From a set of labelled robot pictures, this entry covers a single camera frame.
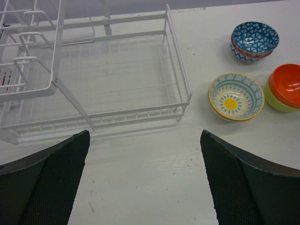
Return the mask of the yellow patterned bowl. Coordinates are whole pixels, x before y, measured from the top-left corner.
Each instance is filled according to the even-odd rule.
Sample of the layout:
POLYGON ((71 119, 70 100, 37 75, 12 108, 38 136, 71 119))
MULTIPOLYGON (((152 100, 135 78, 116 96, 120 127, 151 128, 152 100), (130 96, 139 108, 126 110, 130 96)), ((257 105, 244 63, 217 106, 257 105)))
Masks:
POLYGON ((208 100, 212 109, 233 120, 253 119, 265 104, 260 84, 240 73, 215 78, 208 88, 208 100))

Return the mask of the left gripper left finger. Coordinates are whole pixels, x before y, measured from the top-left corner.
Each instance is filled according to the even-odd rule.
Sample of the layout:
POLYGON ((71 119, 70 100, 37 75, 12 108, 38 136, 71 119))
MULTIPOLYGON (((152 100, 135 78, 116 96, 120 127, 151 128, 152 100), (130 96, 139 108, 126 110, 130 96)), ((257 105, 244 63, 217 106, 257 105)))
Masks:
POLYGON ((90 147, 84 130, 0 167, 2 225, 66 225, 90 147))

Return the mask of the white floral bowl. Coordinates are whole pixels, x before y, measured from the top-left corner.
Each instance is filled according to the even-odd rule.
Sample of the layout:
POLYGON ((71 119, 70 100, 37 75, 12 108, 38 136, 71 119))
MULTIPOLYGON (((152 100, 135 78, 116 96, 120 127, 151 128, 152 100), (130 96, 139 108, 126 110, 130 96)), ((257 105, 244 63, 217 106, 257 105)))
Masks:
POLYGON ((220 119, 224 120, 224 121, 228 121, 228 122, 246 122, 248 120, 251 120, 250 119, 246 119, 246 120, 233 120, 233 119, 230 119, 230 118, 227 118, 227 117, 224 117, 222 116, 221 114, 219 114, 217 111, 215 111, 214 109, 212 109, 212 112, 220 119))

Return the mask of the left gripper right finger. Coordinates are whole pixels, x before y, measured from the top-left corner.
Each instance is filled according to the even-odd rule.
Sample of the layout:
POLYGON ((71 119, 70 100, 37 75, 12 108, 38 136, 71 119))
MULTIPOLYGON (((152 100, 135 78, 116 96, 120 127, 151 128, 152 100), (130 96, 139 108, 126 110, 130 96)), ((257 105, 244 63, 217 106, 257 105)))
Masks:
POLYGON ((207 130, 200 137, 220 225, 298 225, 300 171, 238 148, 207 130))

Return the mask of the orange bowl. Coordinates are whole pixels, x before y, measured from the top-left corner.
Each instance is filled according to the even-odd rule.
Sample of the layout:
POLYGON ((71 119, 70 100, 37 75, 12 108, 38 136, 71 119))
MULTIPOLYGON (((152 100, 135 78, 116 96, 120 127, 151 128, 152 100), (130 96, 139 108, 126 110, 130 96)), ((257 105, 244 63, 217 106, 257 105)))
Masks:
POLYGON ((270 75, 269 86, 273 95, 283 104, 300 107, 300 66, 283 64, 270 75))

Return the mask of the blue patterned bowl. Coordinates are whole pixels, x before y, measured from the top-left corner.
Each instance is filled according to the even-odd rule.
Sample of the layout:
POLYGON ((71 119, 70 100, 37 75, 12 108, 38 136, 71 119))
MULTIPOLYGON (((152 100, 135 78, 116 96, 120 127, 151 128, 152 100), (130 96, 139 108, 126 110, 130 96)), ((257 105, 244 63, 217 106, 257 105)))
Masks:
POLYGON ((274 28, 261 22, 244 22, 234 28, 232 39, 242 50, 250 53, 269 53, 279 44, 274 28))

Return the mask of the lime green bowl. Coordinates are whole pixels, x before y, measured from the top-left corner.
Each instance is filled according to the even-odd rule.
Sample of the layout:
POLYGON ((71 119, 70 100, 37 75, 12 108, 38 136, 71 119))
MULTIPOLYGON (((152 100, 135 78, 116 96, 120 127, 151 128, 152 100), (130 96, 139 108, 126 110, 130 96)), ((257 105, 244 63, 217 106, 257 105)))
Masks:
POLYGON ((265 101, 274 109, 283 112, 283 113, 293 113, 297 112, 300 109, 294 108, 288 105, 285 105, 281 101, 279 101, 274 94, 272 93, 270 89, 270 76, 268 77, 268 80, 266 81, 265 87, 264 87, 264 95, 265 95, 265 101))

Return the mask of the red patterned bowl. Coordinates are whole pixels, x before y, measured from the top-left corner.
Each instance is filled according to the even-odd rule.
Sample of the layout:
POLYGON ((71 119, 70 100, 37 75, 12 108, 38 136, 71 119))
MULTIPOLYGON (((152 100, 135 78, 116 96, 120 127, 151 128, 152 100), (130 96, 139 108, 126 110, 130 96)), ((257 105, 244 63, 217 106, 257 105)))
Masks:
POLYGON ((268 53, 250 53, 250 52, 247 52, 245 50, 242 50, 241 48, 239 48, 235 41, 233 40, 233 38, 231 38, 231 44, 230 44, 230 47, 231 47, 231 51, 233 53, 233 55, 243 61, 243 62, 257 62, 257 61, 260 61, 264 58, 266 58, 267 56, 271 55, 273 51, 271 52, 268 52, 268 53))

